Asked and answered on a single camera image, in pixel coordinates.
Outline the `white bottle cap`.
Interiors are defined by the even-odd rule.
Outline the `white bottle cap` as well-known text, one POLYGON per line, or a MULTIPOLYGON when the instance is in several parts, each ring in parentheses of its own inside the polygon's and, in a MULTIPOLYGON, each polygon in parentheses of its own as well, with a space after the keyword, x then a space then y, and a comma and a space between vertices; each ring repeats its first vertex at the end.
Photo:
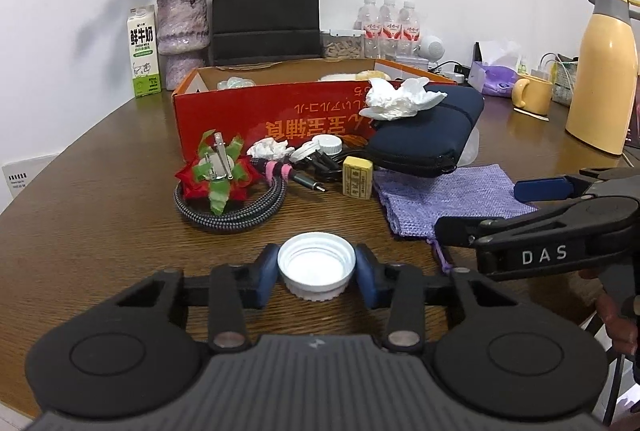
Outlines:
POLYGON ((285 287, 297 298, 326 302, 346 289, 355 272, 355 249, 334 234, 303 233, 280 247, 278 267, 285 287))

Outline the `purple knitted cloth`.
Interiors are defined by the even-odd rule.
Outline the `purple knitted cloth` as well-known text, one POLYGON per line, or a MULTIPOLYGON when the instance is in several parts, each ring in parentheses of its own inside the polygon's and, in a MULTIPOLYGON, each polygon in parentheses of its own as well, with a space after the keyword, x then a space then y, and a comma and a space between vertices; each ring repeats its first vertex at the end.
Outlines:
POLYGON ((373 173, 373 187, 392 232, 399 237, 426 240, 436 251, 444 273, 449 273, 452 265, 435 236, 438 219, 510 219, 535 210, 514 198, 514 184, 498 164, 464 166, 435 178, 381 169, 373 173))

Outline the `red green bow clip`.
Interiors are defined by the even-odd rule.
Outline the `red green bow clip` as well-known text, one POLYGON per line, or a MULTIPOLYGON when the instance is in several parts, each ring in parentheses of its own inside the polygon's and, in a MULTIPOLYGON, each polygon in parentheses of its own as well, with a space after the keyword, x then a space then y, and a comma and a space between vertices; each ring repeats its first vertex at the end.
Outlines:
POLYGON ((247 200, 260 175, 242 155, 243 147, 239 135, 226 142, 219 131, 204 132, 195 158, 176 173, 178 197, 186 203, 207 200, 214 215, 223 214, 229 201, 247 200))

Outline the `yellow eraser block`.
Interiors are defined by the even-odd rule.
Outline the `yellow eraser block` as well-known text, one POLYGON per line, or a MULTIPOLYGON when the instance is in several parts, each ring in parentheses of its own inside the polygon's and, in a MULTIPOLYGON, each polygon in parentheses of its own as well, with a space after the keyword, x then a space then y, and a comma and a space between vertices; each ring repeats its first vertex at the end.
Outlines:
POLYGON ((343 195, 355 199, 370 199, 373 163, 368 159, 349 156, 343 161, 343 195))

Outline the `navy blue pouch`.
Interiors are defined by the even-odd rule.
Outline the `navy blue pouch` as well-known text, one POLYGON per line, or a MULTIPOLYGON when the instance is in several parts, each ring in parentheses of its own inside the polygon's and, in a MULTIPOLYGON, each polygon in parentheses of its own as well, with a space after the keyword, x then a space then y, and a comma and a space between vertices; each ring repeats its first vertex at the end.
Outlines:
POLYGON ((466 142, 484 109, 484 98, 469 86, 428 84, 446 94, 435 107, 410 118, 376 121, 366 157, 381 168, 420 177, 457 169, 466 142))

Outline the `white tissue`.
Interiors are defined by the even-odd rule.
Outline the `white tissue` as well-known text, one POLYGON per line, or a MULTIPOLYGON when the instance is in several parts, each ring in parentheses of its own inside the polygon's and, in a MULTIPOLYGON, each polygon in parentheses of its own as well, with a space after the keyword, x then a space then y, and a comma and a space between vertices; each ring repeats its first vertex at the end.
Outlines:
POLYGON ((445 100, 445 92, 427 91, 430 79, 410 78, 398 87, 387 80, 372 78, 366 95, 366 107, 359 111, 361 117, 375 121, 395 121, 412 118, 421 111, 430 110, 445 100))

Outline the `cotton pad plastic container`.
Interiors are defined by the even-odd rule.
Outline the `cotton pad plastic container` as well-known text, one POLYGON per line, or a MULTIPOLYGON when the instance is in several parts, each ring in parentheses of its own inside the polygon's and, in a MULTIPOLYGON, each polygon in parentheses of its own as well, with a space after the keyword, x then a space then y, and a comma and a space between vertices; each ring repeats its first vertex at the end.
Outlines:
POLYGON ((458 167, 471 165, 480 152, 480 129, 474 126, 458 161, 458 167))

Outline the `iridescent ball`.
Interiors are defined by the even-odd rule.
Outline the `iridescent ball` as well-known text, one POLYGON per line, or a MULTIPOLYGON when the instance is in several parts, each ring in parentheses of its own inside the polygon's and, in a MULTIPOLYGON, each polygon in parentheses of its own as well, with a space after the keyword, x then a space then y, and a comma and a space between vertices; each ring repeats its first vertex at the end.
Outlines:
POLYGON ((242 78, 242 76, 230 76, 230 78, 217 83, 217 90, 233 90, 234 88, 253 87, 256 83, 251 79, 242 78))

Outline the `yellow white plush toy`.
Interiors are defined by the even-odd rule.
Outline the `yellow white plush toy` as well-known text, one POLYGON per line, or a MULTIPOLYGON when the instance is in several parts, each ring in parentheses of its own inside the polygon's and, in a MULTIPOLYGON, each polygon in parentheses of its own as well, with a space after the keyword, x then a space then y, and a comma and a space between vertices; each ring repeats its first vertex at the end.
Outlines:
POLYGON ((330 73, 322 76, 320 82, 364 82, 371 79, 382 79, 392 81, 392 78, 385 72, 380 70, 363 70, 356 73, 330 73))

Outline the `white round speaker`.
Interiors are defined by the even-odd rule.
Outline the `white round speaker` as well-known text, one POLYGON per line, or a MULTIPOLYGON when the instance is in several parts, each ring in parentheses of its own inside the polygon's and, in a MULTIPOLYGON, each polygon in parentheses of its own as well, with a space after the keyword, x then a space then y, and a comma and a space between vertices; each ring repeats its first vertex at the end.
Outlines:
POLYGON ((436 64, 445 55, 445 45, 442 39, 436 35, 428 34, 420 39, 418 54, 421 58, 426 59, 431 64, 436 64))

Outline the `water bottle right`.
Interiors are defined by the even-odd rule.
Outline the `water bottle right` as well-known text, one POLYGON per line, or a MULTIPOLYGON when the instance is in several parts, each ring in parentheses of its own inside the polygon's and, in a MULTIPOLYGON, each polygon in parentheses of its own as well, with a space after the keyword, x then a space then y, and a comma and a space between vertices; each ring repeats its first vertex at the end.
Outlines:
POLYGON ((397 51, 400 56, 412 57, 420 44, 421 25, 416 12, 416 4, 404 1, 404 6, 399 12, 400 39, 397 51))

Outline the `water bottle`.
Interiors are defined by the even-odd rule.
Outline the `water bottle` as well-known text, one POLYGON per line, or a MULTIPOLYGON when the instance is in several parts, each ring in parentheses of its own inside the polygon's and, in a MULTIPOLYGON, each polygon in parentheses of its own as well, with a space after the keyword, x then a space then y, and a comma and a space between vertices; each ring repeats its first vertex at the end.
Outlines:
POLYGON ((363 31, 363 55, 376 59, 380 56, 380 11, 376 0, 363 0, 358 10, 356 27, 363 31))
POLYGON ((416 4, 404 1, 404 6, 399 12, 400 39, 397 51, 400 56, 412 57, 420 44, 421 25, 416 12, 416 4))
POLYGON ((380 52, 381 57, 390 59, 397 53, 397 43, 401 34, 398 9, 395 0, 384 0, 380 7, 380 52))

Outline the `water bottle middle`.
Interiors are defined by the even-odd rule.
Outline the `water bottle middle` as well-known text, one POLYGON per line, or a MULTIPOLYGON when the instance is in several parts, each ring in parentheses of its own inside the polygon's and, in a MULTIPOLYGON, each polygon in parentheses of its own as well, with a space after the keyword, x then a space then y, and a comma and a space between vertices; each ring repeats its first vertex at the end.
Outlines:
POLYGON ((398 9, 395 0, 384 0, 380 7, 380 52, 381 57, 390 59, 397 53, 397 43, 401 34, 398 9))

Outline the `milk carton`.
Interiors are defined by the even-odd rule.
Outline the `milk carton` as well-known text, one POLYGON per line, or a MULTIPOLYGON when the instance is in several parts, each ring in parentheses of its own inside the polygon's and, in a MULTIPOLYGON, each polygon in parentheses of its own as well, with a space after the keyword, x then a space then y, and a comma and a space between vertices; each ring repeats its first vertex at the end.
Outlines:
POLYGON ((143 97, 160 93, 162 80, 157 53, 154 6, 130 9, 127 32, 134 96, 143 97))

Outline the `black paper bag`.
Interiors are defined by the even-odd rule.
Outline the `black paper bag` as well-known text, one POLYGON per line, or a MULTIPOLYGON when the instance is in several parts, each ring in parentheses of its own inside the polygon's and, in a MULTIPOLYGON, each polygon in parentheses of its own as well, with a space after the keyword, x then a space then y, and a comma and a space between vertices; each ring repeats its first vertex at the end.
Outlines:
POLYGON ((320 0, 213 0, 210 60, 241 66, 322 55, 320 0))

